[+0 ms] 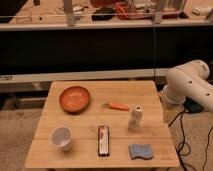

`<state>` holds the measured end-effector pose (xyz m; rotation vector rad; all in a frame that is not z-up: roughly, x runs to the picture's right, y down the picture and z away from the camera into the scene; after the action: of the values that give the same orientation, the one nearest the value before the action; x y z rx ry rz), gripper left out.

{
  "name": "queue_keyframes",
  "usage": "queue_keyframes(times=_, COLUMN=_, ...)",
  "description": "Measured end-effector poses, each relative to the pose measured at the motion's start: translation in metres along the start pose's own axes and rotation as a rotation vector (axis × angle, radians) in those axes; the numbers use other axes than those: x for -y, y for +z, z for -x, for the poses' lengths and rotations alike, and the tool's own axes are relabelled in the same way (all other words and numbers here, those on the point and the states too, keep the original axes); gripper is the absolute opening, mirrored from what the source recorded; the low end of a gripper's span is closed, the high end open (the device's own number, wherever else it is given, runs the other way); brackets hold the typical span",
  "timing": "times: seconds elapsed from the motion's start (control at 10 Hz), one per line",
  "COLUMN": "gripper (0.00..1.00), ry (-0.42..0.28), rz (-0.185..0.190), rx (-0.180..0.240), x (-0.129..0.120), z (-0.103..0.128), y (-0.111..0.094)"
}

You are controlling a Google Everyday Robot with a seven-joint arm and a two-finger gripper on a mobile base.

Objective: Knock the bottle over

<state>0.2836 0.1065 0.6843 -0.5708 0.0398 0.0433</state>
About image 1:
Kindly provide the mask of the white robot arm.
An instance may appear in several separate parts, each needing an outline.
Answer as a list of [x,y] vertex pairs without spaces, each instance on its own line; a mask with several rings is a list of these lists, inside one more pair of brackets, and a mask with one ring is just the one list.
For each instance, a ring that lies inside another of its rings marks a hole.
[[209,74],[210,69],[202,60],[170,68],[166,74],[167,84],[162,90],[164,102],[168,106],[178,106],[189,97],[213,113],[213,85],[206,81]]

